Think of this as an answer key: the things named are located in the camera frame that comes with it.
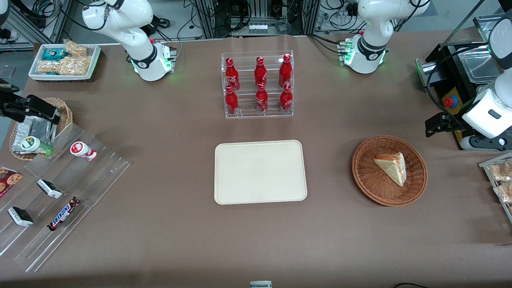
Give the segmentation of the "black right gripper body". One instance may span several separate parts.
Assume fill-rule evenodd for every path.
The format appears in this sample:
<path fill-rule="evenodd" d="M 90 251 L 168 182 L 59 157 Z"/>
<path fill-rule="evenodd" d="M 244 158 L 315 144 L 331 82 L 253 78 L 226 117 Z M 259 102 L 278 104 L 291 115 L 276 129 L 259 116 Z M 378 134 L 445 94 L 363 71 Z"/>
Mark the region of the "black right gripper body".
<path fill-rule="evenodd" d="M 20 104 L 17 103 L 20 96 L 16 95 L 20 88 L 14 84 L 9 84 L 4 79 L 0 79 L 0 114 L 22 114 Z"/>

